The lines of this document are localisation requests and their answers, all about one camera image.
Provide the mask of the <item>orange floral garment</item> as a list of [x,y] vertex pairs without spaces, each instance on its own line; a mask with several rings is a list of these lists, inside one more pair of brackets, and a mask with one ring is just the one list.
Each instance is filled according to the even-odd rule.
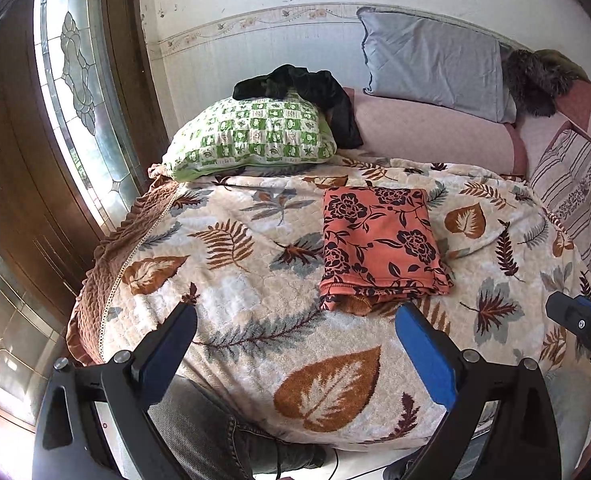
[[451,291],[427,201],[422,188],[339,186],[324,192],[321,309],[365,316],[377,304]]

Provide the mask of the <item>grey trouser left leg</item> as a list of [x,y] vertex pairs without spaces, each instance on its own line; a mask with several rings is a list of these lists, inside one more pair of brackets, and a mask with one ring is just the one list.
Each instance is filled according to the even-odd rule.
[[327,462],[318,444],[284,442],[252,424],[210,389],[176,376],[148,415],[192,479],[252,479],[315,469]]

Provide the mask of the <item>stained glass window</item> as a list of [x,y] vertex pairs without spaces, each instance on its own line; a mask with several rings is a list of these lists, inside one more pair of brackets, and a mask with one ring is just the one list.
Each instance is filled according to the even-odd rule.
[[0,416],[36,422],[94,261],[142,172],[102,0],[14,0],[0,18]]

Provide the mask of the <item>striped pillow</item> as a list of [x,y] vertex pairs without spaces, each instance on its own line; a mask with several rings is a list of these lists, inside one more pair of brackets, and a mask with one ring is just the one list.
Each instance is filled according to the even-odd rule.
[[591,141],[569,125],[559,130],[532,170],[530,185],[591,271]]

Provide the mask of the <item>cream leaf-print blanket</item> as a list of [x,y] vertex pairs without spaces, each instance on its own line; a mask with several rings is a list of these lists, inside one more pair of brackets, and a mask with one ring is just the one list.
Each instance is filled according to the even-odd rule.
[[179,374],[292,442],[401,450],[429,440],[443,410],[394,330],[393,301],[365,315],[320,306],[327,246],[324,194],[340,186],[422,188],[453,288],[419,311],[486,360],[538,362],[591,378],[577,339],[546,314],[553,292],[591,297],[573,240],[524,183],[466,165],[338,154],[318,166],[239,169],[151,188],[101,243],[68,322],[86,365],[134,349],[179,301],[198,329]]

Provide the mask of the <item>pink mattress sheet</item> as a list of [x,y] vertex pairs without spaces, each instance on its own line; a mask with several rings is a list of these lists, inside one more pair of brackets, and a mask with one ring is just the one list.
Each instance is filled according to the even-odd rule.
[[558,99],[550,117],[490,122],[436,105],[347,91],[364,145],[376,157],[414,162],[457,162],[504,176],[530,177],[547,148],[571,127],[591,141],[591,84],[583,80]]

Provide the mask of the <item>black fuzzy cushion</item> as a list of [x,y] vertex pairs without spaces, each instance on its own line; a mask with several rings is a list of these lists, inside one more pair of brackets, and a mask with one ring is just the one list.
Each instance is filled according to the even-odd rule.
[[501,66],[504,86],[518,116],[553,116],[557,99],[566,96],[576,81],[591,82],[580,65],[553,49],[501,46]]

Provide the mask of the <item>green white patterned pillow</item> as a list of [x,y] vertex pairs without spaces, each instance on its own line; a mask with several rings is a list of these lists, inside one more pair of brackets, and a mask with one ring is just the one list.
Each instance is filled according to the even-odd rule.
[[176,180],[192,181],[240,167],[321,164],[336,152],[324,114],[290,92],[207,107],[175,133],[162,165]]

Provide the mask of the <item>black cloth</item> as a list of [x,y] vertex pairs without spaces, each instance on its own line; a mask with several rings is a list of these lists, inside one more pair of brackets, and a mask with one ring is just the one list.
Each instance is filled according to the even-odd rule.
[[305,67],[281,65],[267,75],[238,82],[232,97],[237,101],[257,98],[283,100],[290,91],[317,106],[327,117],[335,144],[341,150],[355,150],[364,145],[353,101],[329,70],[310,72]]

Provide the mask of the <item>grey pillow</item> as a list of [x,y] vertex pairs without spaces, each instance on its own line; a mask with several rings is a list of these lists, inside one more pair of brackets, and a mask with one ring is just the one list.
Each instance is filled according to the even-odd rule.
[[504,81],[503,56],[494,37],[421,16],[357,10],[365,30],[361,50],[369,70],[369,96],[433,104],[512,124],[517,106]]

